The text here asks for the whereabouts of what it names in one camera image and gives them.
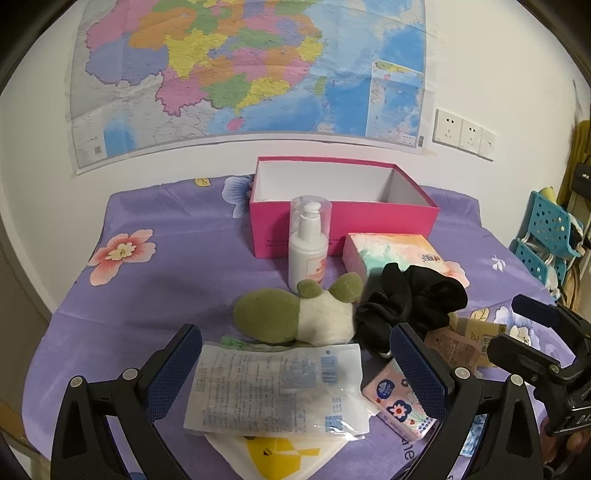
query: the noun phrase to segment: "bed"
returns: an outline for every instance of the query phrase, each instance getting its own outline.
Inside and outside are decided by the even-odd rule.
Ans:
[[[287,259],[252,255],[250,182],[248,176],[192,179],[111,197],[97,249],[124,240],[128,250],[118,253],[124,261],[112,268],[101,261],[107,250],[97,250],[53,315],[27,375],[22,416],[29,441],[43,455],[51,456],[61,399],[71,377],[110,380],[128,367],[140,367],[187,322],[201,328],[204,340],[239,335],[231,315],[236,298],[255,288],[286,288]],[[562,366],[570,364],[572,353],[553,331],[511,311],[518,293],[546,303],[552,299],[522,262],[482,227],[478,201],[447,190],[425,190],[440,207],[428,240],[444,260],[458,263],[470,282],[469,304],[460,314],[504,323],[509,329],[525,326],[535,347]],[[54,255],[67,251],[63,245]],[[329,264],[327,283],[344,272],[340,258],[331,258]],[[369,377],[379,368],[367,352],[363,363]],[[494,380],[507,376],[498,368],[482,369],[482,374]],[[239,478],[204,437],[183,430],[189,388],[187,381],[168,416],[156,423],[158,431],[192,478]],[[532,401],[539,424],[543,405]],[[139,471],[120,427],[112,427],[129,470]],[[422,448],[421,442],[409,444],[372,418],[366,438],[349,442],[313,478],[390,479]],[[468,461],[458,458],[453,478],[461,478]]]

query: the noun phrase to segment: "open box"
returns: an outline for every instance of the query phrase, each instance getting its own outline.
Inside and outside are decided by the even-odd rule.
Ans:
[[[257,258],[286,257],[290,202],[316,195],[332,202],[329,255],[356,233],[416,233],[427,238],[437,205],[398,166],[320,157],[260,157],[250,212]]]

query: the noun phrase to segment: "electrical outlet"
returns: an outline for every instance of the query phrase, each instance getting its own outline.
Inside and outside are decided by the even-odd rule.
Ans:
[[[468,120],[462,121],[460,143],[458,145],[459,148],[466,150],[467,152],[478,153],[481,139],[482,127],[479,127]]]
[[[493,160],[495,156],[496,135],[486,129],[482,129],[482,140],[480,141],[480,148],[478,154],[487,159]]]
[[[433,141],[451,147],[457,147],[460,143],[461,128],[462,119],[460,117],[452,115],[444,110],[437,109]]]

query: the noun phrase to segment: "black scrunchie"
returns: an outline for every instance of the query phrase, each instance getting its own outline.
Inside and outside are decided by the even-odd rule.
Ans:
[[[407,322],[424,340],[430,330],[449,325],[449,313],[467,304],[466,290],[455,278],[415,265],[401,272],[390,263],[382,272],[382,290],[357,308],[355,338],[371,351],[386,353],[392,327]]]

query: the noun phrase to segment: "map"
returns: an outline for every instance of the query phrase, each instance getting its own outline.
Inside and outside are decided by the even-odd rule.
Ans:
[[[426,49],[424,0],[90,0],[69,86],[77,170],[273,133],[416,151]]]

